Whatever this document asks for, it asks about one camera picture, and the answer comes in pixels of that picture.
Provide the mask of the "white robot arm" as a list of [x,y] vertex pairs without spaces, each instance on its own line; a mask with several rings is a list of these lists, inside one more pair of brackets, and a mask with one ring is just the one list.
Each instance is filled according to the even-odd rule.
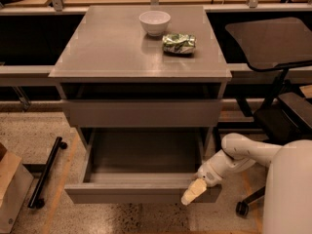
[[221,149],[198,169],[181,203],[189,205],[229,173],[258,163],[268,169],[262,234],[312,234],[312,140],[285,145],[228,134]]

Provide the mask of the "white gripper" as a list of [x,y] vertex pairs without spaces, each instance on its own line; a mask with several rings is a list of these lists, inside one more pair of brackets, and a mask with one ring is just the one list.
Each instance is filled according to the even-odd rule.
[[189,205],[201,196],[208,187],[214,187],[223,180],[224,167],[215,158],[203,163],[197,171],[197,179],[192,181],[181,197],[184,206]]

